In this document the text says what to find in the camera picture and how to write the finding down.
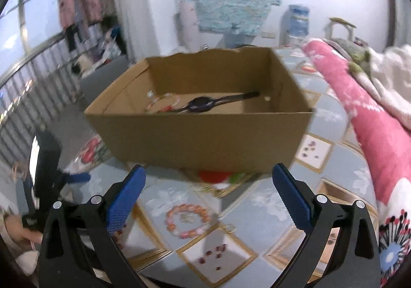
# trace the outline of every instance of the orange bead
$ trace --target orange bead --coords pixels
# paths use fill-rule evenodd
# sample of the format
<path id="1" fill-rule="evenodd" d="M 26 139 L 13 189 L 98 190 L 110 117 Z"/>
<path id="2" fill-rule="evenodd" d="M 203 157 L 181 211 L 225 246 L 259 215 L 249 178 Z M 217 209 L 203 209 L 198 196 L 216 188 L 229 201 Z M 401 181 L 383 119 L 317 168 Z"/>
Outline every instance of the orange bead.
<path id="1" fill-rule="evenodd" d="M 188 237 L 194 237 L 194 236 L 196 236 L 197 235 L 197 232 L 195 231 L 195 230 L 190 230 L 189 232 L 188 232 Z"/>
<path id="2" fill-rule="evenodd" d="M 175 230 L 175 224 L 169 224 L 167 226 L 167 230 L 170 231 L 170 232 L 174 231 Z"/>
<path id="3" fill-rule="evenodd" d="M 196 207 L 194 208 L 194 213 L 200 214 L 201 210 L 203 210 L 203 207 L 202 207 L 202 206 L 196 206 Z"/>

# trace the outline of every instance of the balcony railing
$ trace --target balcony railing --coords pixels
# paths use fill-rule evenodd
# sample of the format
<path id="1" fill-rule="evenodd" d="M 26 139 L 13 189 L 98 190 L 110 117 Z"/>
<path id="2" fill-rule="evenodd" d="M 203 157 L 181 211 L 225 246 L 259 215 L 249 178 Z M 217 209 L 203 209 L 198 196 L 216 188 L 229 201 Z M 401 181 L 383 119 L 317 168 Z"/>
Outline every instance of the balcony railing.
<path id="1" fill-rule="evenodd" d="M 64 34 L 44 42 L 0 78 L 0 159 L 10 166 L 28 160 L 34 131 L 56 120 L 75 101 L 79 84 L 71 73 L 78 57 L 95 48 L 100 26 L 69 52 Z"/>

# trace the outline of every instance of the bedding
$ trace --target bedding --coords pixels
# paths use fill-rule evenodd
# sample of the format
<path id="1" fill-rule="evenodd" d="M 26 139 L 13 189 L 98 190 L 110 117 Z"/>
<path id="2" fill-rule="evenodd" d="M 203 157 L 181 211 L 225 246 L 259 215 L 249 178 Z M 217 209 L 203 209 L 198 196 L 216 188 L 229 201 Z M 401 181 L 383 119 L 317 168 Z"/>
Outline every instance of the bedding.
<path id="1" fill-rule="evenodd" d="M 351 118 L 367 159 L 379 214 L 381 285 L 410 250 L 411 137 L 348 73 L 348 62 L 320 39 L 302 50 L 331 85 Z"/>

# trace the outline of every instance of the blue gripper pad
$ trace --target blue gripper pad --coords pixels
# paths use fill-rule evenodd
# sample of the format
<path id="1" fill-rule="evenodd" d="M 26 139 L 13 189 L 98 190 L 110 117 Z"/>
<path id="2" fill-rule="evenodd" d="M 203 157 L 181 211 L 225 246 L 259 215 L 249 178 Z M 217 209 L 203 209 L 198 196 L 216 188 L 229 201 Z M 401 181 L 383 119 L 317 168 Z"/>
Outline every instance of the blue gripper pad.
<path id="1" fill-rule="evenodd" d="M 120 190 L 116 193 L 114 200 L 108 204 L 106 212 L 107 231 L 111 235 L 121 230 L 126 222 L 134 204 L 145 186 L 145 170 L 141 166 L 135 166 L 127 177 L 121 182 L 114 184 L 113 189 Z"/>
<path id="2" fill-rule="evenodd" d="M 309 233 L 312 230 L 312 208 L 297 188 L 296 183 L 303 182 L 296 181 L 283 164 L 280 163 L 274 166 L 273 184 L 278 194 L 284 202 L 297 229 Z"/>

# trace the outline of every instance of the watch face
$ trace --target watch face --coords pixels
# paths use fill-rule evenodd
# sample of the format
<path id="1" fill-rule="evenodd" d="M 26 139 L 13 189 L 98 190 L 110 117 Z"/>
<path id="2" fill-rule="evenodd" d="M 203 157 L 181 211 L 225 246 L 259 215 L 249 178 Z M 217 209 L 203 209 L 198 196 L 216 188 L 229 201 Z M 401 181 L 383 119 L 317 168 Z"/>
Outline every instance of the watch face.
<path id="1" fill-rule="evenodd" d="M 192 112 L 206 112 L 213 108 L 213 100 L 210 97 L 197 97 L 188 103 L 188 109 Z"/>

